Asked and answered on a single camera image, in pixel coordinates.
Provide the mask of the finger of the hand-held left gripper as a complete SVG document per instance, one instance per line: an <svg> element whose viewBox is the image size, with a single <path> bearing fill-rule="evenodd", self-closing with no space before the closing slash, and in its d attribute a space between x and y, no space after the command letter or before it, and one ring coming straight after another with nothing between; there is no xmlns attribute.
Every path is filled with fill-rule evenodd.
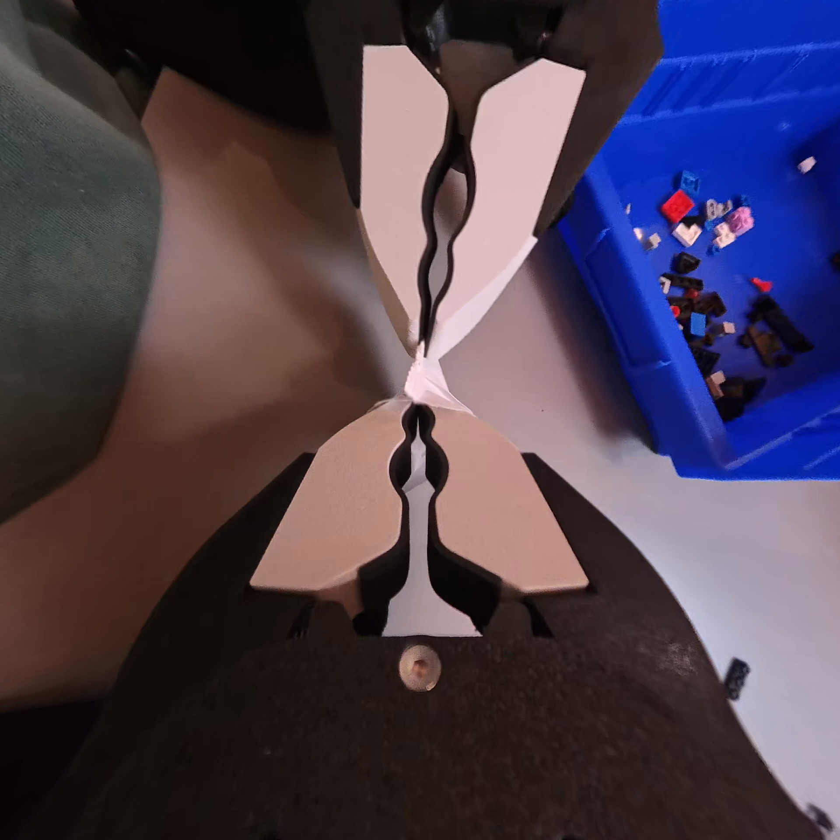
<svg viewBox="0 0 840 840"><path fill-rule="evenodd" d="M433 343L428 269L436 250L435 181L454 129L448 92L406 45L362 54L358 221L374 282L408 353Z"/></svg>
<svg viewBox="0 0 840 840"><path fill-rule="evenodd" d="M440 360L484 318L535 246L539 216L586 72L537 59L487 89L468 144L469 210L426 355Z"/></svg>

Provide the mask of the small numbered paper bag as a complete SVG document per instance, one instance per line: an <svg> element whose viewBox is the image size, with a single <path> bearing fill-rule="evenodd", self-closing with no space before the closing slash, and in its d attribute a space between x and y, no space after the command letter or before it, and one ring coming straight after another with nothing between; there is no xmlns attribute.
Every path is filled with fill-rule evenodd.
<svg viewBox="0 0 840 840"><path fill-rule="evenodd" d="M413 429L413 410L430 424L426 465L435 496L429 523L449 551L477 562L481 553L506 552L503 540L541 540L539 533L549 528L553 514L522 453L452 396L437 360L416 350L403 393L389 401L412 404L403 417L405 430ZM402 503L409 437L406 431L390 467Z"/></svg>

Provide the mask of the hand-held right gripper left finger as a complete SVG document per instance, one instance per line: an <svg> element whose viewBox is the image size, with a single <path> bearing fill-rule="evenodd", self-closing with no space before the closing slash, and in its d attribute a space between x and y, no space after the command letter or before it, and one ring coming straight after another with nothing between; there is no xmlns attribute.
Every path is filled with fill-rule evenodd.
<svg viewBox="0 0 840 840"><path fill-rule="evenodd" d="M387 401L315 454L249 584L363 607L361 572L397 545L403 499L392 459L406 442L409 401Z"/></svg>

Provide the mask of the blue plastic bin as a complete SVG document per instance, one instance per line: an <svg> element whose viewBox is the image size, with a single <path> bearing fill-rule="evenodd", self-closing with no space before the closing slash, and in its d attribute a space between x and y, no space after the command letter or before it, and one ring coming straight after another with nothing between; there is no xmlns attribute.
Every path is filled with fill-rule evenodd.
<svg viewBox="0 0 840 840"><path fill-rule="evenodd" d="M838 480L838 2L660 2L664 57L560 232L602 311L654 448L708 480ZM727 307L699 367L660 276L660 207L745 196L753 230L696 277Z"/></svg>

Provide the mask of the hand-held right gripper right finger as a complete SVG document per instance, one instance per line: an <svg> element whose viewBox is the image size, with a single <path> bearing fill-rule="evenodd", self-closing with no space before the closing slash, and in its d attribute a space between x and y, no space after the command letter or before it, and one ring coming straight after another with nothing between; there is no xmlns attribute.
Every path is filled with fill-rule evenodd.
<svg viewBox="0 0 840 840"><path fill-rule="evenodd" d="M519 448L475 415L423 410L428 569L445 602L584 590L589 580Z"/></svg>

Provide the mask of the lego pieces pile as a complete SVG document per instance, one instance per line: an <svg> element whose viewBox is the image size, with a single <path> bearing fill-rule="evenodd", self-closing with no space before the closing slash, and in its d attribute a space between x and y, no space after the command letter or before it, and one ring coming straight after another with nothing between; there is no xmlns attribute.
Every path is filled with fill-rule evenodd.
<svg viewBox="0 0 840 840"><path fill-rule="evenodd" d="M838 166L813 158L691 162L623 188L701 376L760 380L753 405L838 374Z"/></svg>

